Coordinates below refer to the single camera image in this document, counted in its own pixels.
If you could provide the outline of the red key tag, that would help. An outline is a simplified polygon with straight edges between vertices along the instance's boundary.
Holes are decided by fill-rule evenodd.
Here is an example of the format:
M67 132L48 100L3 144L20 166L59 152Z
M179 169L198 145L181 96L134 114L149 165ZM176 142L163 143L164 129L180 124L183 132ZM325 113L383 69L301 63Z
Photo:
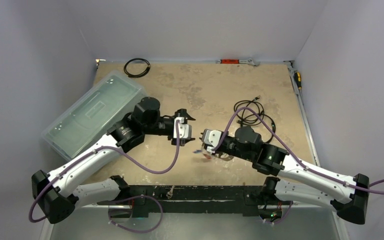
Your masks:
M203 155L207 160L211 160L211 159L212 159L212 156L209 155L209 154L203 153L202 155Z

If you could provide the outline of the silver key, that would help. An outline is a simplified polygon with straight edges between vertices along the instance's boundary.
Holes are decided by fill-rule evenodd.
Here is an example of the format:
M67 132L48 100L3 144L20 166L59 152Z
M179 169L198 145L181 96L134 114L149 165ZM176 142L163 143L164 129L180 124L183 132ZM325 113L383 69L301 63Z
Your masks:
M175 186L172 185L171 188L170 188L170 190L166 193L166 197L167 197L168 199L171 199L171 198L173 197L173 195L174 195L174 188L175 188Z

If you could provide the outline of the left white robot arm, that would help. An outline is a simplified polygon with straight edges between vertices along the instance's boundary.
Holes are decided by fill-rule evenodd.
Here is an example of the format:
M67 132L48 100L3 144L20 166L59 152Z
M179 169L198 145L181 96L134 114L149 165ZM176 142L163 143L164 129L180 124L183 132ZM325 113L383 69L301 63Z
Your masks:
M180 147L190 141L194 118L185 108L173 115L161 115L160 102L154 97L142 98L124 117L112 125L89 149L50 172L37 171L31 177L33 204L28 219L32 223L48 220L51 224L65 220L75 209L102 201L122 205L133 199L130 187L119 176L105 181L83 182L106 164L124 156L142 170L155 175L169 172L176 164ZM128 155L142 144L147 135L166 136L176 147L172 163L163 170L152 170Z

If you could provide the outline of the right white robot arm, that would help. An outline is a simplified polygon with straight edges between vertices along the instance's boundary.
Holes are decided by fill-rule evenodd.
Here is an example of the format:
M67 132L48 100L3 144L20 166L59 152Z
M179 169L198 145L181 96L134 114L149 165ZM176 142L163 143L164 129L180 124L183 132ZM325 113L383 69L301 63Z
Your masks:
M265 143L251 127L238 128L234 136L205 129L200 137L210 155L227 154L252 163L266 175L260 196L268 204L277 201L304 202L325 207L341 219L363 225L369 201L369 177L344 175L294 158L287 150Z

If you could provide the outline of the clear plastic storage box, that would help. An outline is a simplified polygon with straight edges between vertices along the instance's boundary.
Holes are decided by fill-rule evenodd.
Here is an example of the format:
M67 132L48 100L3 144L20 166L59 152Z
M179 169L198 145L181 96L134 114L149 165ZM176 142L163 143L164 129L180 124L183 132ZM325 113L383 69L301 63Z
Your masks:
M113 70L50 124L42 138L71 161L147 96L141 84Z

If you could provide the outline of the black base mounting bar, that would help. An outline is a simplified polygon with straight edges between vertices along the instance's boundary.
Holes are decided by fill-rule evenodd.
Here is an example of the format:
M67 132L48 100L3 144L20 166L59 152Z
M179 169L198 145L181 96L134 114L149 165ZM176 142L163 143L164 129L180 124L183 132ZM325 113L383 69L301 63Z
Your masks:
M172 185L127 185L116 177L121 191L109 205L126 205L134 218L150 213L241 214L244 217L282 217L281 207L290 201L275 197L274 181L263 185L175 185L173 197L166 193Z

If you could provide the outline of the yellow black screwdriver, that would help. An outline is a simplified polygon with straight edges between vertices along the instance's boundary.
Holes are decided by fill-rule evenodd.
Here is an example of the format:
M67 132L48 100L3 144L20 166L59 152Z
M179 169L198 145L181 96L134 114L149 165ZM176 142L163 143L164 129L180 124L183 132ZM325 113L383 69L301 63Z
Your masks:
M295 84L296 84L296 87L299 91L302 90L302 78L301 78L301 74L296 71L293 75L293 79L295 81Z

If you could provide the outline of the red handled adjustable wrench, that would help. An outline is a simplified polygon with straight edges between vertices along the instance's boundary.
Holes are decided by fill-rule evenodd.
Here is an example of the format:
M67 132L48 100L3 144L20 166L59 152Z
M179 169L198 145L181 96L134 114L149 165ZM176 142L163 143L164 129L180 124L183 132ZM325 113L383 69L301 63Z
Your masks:
M215 61L216 64L233 64L233 65L250 65L253 67L257 67L260 65L259 62L254 61L252 58L249 59L218 59Z

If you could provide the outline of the aluminium frame rail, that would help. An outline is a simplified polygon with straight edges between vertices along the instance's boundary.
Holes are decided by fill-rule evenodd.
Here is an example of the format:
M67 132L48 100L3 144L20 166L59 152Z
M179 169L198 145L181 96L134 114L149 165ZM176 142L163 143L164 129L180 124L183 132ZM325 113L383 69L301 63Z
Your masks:
M312 136L312 132L311 132L311 129L310 129L310 126L309 126L307 114L306 114L306 111L305 111L303 95L302 95L302 89L301 89L301 91L299 91L298 88L297 88L297 85L296 85L296 83L294 81L294 73L295 72L299 72L299 71L294 67L294 61L293 60L284 61L284 63L286 65L287 69L288 69L289 76L290 76L290 79L291 79L291 84L292 84L292 87L293 87L293 90L294 90L294 94L295 94L297 102L298 102L298 106L299 106L299 109L300 109L302 121L303 121L305 132L306 132L306 138L307 138L307 141L308 141L308 144L309 144L309 148L310 148L310 151L311 151L312 158L314 160L314 164L319 167L320 166L320 161L319 161L318 153L317 153L317 150L316 150L315 142L314 142L314 139L313 139L313 136Z

